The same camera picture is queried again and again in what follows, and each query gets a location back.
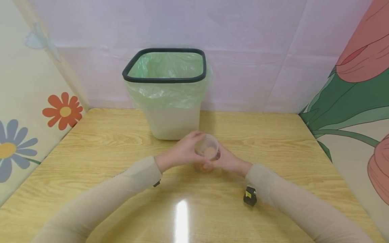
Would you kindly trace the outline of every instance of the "plastic liner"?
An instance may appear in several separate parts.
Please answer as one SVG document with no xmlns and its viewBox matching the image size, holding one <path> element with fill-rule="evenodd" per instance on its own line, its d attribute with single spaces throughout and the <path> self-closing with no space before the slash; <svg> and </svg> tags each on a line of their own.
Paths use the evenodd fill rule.
<svg viewBox="0 0 389 243">
<path fill-rule="evenodd" d="M 123 71 L 137 108 L 191 108 L 211 82 L 205 54 L 198 49 L 151 48 L 140 51 Z"/>
</svg>

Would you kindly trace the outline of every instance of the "long sleeve shirt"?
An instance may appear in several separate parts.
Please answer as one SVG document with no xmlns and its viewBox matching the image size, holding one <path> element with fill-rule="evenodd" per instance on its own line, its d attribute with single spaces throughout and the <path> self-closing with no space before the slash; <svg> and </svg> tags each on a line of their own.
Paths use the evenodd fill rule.
<svg viewBox="0 0 389 243">
<path fill-rule="evenodd" d="M 84 243 L 92 231 L 125 201 L 162 177 L 154 157 L 82 193 L 43 226 L 33 243 Z M 310 192 L 254 164 L 246 181 L 257 196 L 299 225 L 315 242 L 372 242 L 351 220 Z"/>
</svg>

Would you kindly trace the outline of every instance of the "person's left hand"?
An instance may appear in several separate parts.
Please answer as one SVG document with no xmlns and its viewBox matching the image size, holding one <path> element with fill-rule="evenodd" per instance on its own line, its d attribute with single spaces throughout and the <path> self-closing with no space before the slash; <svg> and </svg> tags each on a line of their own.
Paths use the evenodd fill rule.
<svg viewBox="0 0 389 243">
<path fill-rule="evenodd" d="M 205 138 L 205 133 L 194 131 L 186 135 L 176 145 L 174 145 L 166 153 L 155 156 L 155 162 L 163 173 L 164 171 L 183 164 L 189 163 L 207 163 L 209 160 L 206 157 L 200 156 L 195 152 L 197 142 Z"/>
</svg>

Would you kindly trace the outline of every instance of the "square trash can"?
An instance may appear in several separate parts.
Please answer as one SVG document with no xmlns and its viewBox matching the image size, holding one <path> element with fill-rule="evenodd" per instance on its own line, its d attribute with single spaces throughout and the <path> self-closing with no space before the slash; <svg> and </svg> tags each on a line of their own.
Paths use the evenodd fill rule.
<svg viewBox="0 0 389 243">
<path fill-rule="evenodd" d="M 162 140 L 199 129 L 200 105 L 210 84 L 205 54 L 192 48 L 149 48 L 123 70 L 131 99 Z"/>
</svg>

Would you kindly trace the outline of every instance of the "clear plastic cup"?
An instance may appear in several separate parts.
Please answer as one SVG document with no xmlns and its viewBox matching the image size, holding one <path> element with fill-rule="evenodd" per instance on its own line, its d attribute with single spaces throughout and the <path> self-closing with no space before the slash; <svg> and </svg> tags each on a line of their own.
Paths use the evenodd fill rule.
<svg viewBox="0 0 389 243">
<path fill-rule="evenodd" d="M 198 142 L 194 149 L 196 154 L 204 156 L 209 160 L 213 160 L 216 158 L 219 150 L 219 143 L 215 137 L 210 134 L 206 134 L 205 139 Z M 203 173 L 209 173 L 213 170 L 213 167 L 204 168 L 202 163 L 195 163 L 194 167 Z"/>
</svg>

